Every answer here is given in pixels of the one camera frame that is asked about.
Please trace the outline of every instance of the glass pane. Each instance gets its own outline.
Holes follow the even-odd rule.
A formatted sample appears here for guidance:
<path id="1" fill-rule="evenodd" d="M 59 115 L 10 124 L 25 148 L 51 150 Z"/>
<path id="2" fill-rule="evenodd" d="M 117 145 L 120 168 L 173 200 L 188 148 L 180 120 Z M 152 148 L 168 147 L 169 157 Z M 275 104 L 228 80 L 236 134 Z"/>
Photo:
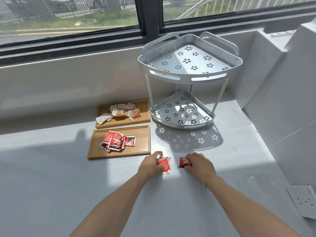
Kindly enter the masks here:
<path id="1" fill-rule="evenodd" d="M 134 0 L 0 0 L 0 44 L 132 25 Z"/>
<path id="2" fill-rule="evenodd" d="M 313 0 L 163 0 L 164 21 L 283 6 Z"/>

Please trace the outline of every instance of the shelf leg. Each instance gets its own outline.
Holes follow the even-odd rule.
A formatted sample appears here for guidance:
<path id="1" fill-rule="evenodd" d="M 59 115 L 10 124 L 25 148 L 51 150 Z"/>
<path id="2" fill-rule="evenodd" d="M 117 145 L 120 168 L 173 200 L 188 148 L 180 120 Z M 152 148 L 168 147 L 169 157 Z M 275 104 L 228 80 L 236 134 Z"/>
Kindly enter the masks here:
<path id="1" fill-rule="evenodd" d="M 147 74 L 145 74 L 145 76 L 146 76 L 147 88 L 148 88 L 148 92 L 149 92 L 150 104 L 151 104 L 151 107 L 153 107 L 154 106 L 154 102 L 153 102 L 153 96 L 151 95 L 151 88 L 150 88 L 149 78 L 148 78 Z"/>
<path id="2" fill-rule="evenodd" d="M 193 84 L 191 84 L 191 87 L 190 87 L 190 94 L 192 94 L 192 90 L 193 90 Z"/>
<path id="3" fill-rule="evenodd" d="M 221 99 L 221 97 L 222 97 L 222 95 L 223 95 L 223 92 L 224 92 L 224 90 L 225 90 L 225 88 L 226 88 L 226 86 L 227 86 L 228 81 L 229 81 L 229 78 L 227 78 L 227 79 L 225 80 L 225 82 L 224 82 L 224 84 L 223 84 L 223 86 L 222 86 L 222 88 L 221 88 L 221 91 L 219 92 L 219 95 L 218 95 L 218 97 L 217 97 L 217 100 L 216 100 L 216 102 L 214 103 L 214 106 L 213 106 L 213 109 L 212 109 L 212 112 L 213 112 L 213 113 L 214 113 L 214 111 L 215 111 L 215 108 L 217 107 L 217 104 L 219 103 L 219 100 Z"/>

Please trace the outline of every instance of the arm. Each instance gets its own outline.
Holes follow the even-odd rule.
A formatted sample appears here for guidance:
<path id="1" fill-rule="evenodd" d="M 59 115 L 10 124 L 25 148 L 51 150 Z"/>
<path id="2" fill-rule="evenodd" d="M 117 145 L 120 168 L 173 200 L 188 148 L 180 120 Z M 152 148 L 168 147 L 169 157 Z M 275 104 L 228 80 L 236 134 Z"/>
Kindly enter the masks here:
<path id="1" fill-rule="evenodd" d="M 120 236 L 133 206 L 145 184 L 164 169 L 157 165 L 161 151 L 146 156 L 138 172 L 116 191 L 109 194 L 84 218 L 70 237 Z"/>
<path id="2" fill-rule="evenodd" d="M 185 169 L 213 193 L 241 237 L 301 236 L 271 211 L 227 185 L 203 154 L 188 154 L 186 158 L 192 166 Z"/>

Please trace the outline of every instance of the tree trunk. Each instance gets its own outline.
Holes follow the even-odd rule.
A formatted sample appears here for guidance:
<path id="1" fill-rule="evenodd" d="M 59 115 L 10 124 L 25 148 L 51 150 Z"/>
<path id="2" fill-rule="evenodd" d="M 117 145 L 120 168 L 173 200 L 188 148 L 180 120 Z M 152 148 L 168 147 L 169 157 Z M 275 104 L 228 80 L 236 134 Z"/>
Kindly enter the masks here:
<path id="1" fill-rule="evenodd" d="M 119 0 L 106 0 L 106 7 L 110 12 L 120 11 L 121 3 Z"/>
<path id="2" fill-rule="evenodd" d="M 27 0 L 27 8 L 41 20 L 49 21 L 55 19 L 53 11 L 45 0 Z"/>

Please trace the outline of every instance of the flower-shaped cutout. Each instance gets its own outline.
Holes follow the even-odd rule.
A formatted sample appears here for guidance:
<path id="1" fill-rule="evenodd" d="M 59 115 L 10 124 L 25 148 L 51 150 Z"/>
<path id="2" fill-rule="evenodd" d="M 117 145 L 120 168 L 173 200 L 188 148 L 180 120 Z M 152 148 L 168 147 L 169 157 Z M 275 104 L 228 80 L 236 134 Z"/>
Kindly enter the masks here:
<path id="1" fill-rule="evenodd" d="M 167 70 L 163 70 L 163 71 L 167 71 Z M 170 72 L 170 71 L 167 71 L 167 72 Z M 165 75 L 165 74 L 163 74 L 163 75 Z"/>
<path id="2" fill-rule="evenodd" d="M 190 60 L 190 59 L 184 59 L 183 62 L 184 62 L 185 64 L 188 64 L 188 63 L 191 62 L 191 60 Z"/>
<path id="3" fill-rule="evenodd" d="M 204 60 L 210 60 L 210 59 L 212 59 L 212 57 L 211 57 L 210 55 L 206 55 L 206 56 L 204 56 L 203 58 L 204 58 Z"/>

